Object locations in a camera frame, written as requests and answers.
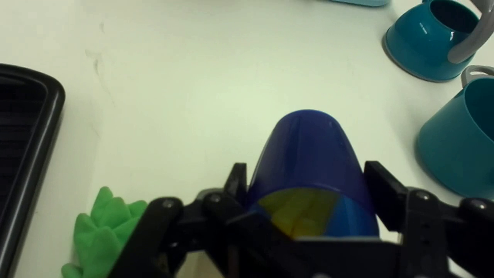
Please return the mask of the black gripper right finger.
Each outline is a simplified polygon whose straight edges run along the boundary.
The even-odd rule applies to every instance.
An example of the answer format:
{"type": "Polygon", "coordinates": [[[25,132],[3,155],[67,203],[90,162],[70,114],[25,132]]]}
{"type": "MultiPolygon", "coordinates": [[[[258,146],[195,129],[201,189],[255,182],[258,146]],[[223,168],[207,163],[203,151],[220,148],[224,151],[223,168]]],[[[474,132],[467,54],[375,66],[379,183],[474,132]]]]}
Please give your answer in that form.
{"type": "Polygon", "coordinates": [[[379,160],[365,163],[374,208],[402,234],[406,276],[451,276],[448,259],[476,278],[494,278],[494,202],[463,197],[457,206],[423,188],[403,185],[379,160]]]}

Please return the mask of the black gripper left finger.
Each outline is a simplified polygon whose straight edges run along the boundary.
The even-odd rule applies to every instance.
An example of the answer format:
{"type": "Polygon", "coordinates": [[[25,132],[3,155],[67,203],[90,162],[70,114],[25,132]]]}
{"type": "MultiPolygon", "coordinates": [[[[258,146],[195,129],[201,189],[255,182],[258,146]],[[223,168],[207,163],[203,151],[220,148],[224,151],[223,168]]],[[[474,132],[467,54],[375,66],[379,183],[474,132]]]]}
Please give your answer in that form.
{"type": "Polygon", "coordinates": [[[229,222],[246,211],[247,165],[237,162],[223,188],[209,188],[184,205],[178,197],[155,199],[108,278],[175,278],[192,251],[206,251],[213,265],[232,276],[238,250],[229,222]]]}

